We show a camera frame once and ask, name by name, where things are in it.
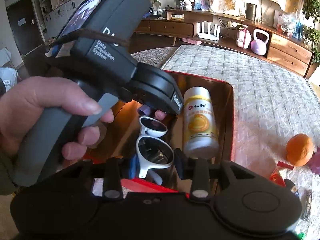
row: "hand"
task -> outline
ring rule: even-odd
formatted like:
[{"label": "hand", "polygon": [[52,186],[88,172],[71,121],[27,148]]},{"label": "hand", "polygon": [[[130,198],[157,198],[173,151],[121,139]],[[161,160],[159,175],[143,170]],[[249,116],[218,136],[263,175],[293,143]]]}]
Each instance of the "hand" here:
[{"label": "hand", "polygon": [[[0,99],[0,149],[9,157],[14,157],[23,137],[39,119],[43,109],[53,106],[83,116],[102,111],[99,104],[71,80],[44,77],[26,79]],[[112,111],[101,117],[103,122],[112,122],[113,119]],[[77,142],[64,145],[62,155],[67,160],[80,159],[87,150],[86,145],[96,143],[99,136],[98,127],[83,128]]]}]

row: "door frame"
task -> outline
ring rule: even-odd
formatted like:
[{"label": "door frame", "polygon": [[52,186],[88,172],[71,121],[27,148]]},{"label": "door frame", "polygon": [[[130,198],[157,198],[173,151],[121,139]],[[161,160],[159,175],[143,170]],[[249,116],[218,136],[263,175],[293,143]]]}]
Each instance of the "door frame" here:
[{"label": "door frame", "polygon": [[[6,6],[6,7],[5,7],[6,13],[7,13],[7,9],[8,9],[10,6],[12,6],[12,5],[14,5],[15,3],[20,2],[20,1],[21,1],[21,0],[15,1],[14,3]],[[41,38],[42,38],[42,42],[45,43],[44,35],[43,35],[43,32],[42,32],[41,27],[40,27],[40,22],[39,22],[39,19],[38,19],[38,15],[37,15],[36,10],[35,10],[35,2],[34,2],[34,0],[31,0],[31,4],[32,4],[33,13],[34,13],[35,18],[36,18],[36,23],[37,23],[38,31],[39,31],[40,36],[41,36]],[[11,28],[10,21],[9,21],[9,25],[10,25],[10,30],[11,30],[12,36],[13,36],[13,38],[14,38],[14,42],[17,44],[17,42],[16,42],[16,37],[14,36],[13,31],[12,31],[12,28]],[[29,54],[29,53],[31,52],[31,51],[29,51],[27,54],[22,55],[21,52],[20,52],[20,50],[19,50],[19,48],[18,48],[18,51],[19,51],[22,59],[23,59],[24,56],[26,56],[27,54]]]}]

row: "wooden tv cabinet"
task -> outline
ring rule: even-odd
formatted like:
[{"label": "wooden tv cabinet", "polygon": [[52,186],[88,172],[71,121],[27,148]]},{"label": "wooden tv cabinet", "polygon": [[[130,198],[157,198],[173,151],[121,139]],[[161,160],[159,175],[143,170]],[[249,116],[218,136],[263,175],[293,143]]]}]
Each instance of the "wooden tv cabinet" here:
[{"label": "wooden tv cabinet", "polygon": [[[184,14],[184,19],[170,19],[171,14]],[[271,28],[267,25],[247,20],[244,17],[235,17],[222,13],[214,13],[194,9],[173,9],[168,11],[167,15],[168,20],[161,20],[154,17],[143,19],[135,32],[171,36],[173,37],[173,45],[175,45],[175,40],[177,37],[202,41],[218,48],[236,51],[238,53],[243,53],[265,60],[269,63],[279,65],[280,67],[293,71],[303,77],[310,76],[310,73],[308,72],[312,64],[314,53],[303,42],[298,41],[295,38],[286,37],[276,29]],[[247,25],[250,33],[253,33],[254,29],[261,29],[268,32],[270,34],[270,40],[267,44],[267,53],[264,56],[259,56],[253,53],[250,47],[248,49],[239,48],[238,46],[236,46],[236,41],[231,38],[220,37],[218,41],[199,38],[197,36],[197,22],[213,22],[218,17],[223,20]]]}]

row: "patterned tablecloth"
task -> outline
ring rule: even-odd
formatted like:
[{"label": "patterned tablecloth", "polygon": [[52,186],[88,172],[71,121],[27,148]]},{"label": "patterned tablecloth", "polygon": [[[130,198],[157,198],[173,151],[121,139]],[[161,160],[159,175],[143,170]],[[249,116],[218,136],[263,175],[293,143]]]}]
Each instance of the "patterned tablecloth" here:
[{"label": "patterned tablecloth", "polygon": [[[308,134],[320,146],[319,99],[308,80],[292,72],[206,46],[151,49],[133,56],[164,70],[229,82],[235,100],[234,160],[262,176],[268,177],[277,161],[285,162],[285,146],[292,136]],[[320,239],[320,176],[299,167],[288,172],[287,178],[298,186],[302,198],[306,189],[313,191],[310,220],[300,221],[297,232],[306,233],[309,240]]]}]

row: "white bag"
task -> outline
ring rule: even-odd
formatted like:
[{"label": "white bag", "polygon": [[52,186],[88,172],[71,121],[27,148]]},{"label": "white bag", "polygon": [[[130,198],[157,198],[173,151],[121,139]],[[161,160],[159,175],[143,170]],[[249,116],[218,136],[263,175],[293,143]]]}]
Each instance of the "white bag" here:
[{"label": "white bag", "polygon": [[0,77],[8,92],[10,88],[17,84],[18,72],[14,68],[0,67]]}]

